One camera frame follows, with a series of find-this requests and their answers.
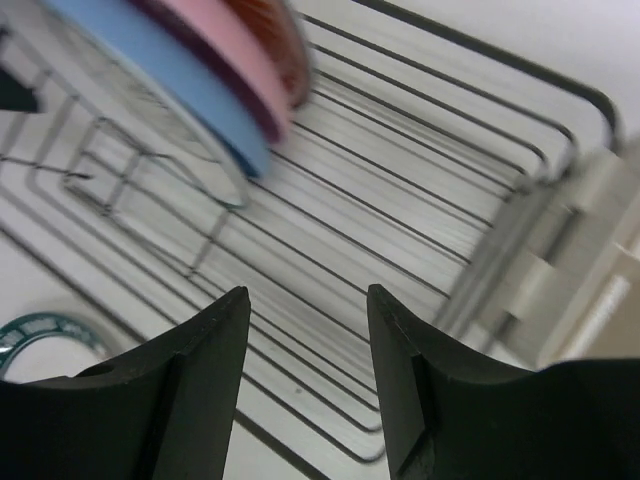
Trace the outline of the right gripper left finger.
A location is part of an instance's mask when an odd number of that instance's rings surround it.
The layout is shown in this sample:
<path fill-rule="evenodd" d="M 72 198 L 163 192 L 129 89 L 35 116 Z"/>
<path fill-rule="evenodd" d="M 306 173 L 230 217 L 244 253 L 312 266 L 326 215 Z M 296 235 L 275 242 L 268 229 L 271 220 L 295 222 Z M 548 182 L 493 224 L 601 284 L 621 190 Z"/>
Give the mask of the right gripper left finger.
<path fill-rule="evenodd" d="M 237 287 L 73 377 L 1 385 L 5 479 L 219 479 L 249 329 Z"/>

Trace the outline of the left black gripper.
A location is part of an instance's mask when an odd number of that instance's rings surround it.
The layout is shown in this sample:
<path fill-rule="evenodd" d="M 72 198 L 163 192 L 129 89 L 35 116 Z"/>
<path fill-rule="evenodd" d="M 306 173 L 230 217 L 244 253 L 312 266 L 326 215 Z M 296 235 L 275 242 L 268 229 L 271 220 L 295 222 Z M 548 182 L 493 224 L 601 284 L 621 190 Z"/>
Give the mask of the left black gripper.
<path fill-rule="evenodd" d="M 6 26 L 2 26 L 0 109 L 9 112 L 37 114 L 40 112 L 40 102 L 34 90 L 25 86 L 4 60 L 10 39 L 11 31 Z"/>

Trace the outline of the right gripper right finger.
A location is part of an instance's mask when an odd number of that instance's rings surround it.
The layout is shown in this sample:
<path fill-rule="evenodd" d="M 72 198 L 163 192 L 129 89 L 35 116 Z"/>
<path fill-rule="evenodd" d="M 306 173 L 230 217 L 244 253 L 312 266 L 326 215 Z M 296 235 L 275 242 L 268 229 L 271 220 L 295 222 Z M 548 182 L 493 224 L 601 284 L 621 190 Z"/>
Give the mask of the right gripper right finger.
<path fill-rule="evenodd" d="M 635 479 L 639 363 L 521 369 L 367 292 L 371 354 L 394 479 Z"/>

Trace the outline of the green rimmed white plate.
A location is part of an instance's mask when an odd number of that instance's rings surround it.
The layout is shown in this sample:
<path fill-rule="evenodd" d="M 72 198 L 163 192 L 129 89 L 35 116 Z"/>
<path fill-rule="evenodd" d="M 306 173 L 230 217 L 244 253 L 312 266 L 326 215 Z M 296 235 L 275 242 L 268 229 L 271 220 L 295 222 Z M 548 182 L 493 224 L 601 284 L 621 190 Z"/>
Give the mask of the green rimmed white plate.
<path fill-rule="evenodd" d="M 1 326 L 1 379 L 30 383 L 73 377 L 124 350 L 117 337 L 86 318 L 33 312 Z"/>

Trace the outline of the dark wire dish rack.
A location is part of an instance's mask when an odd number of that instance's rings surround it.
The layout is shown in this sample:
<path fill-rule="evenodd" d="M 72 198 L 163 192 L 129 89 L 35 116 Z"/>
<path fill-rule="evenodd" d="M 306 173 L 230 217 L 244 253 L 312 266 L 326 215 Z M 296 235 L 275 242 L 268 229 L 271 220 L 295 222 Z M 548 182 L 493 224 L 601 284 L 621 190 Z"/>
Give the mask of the dark wire dish rack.
<path fill-rule="evenodd" d="M 515 197 L 618 150 L 602 91 L 413 12 L 296 1 L 312 87 L 249 201 L 97 79 L 115 60 L 39 1 L 5 1 L 4 60 L 43 103 L 1 117 L 1 312 L 81 316 L 125 350 L 238 285 L 251 298 L 228 479 L 387 475 L 365 318 L 373 283 L 434 324 Z"/>

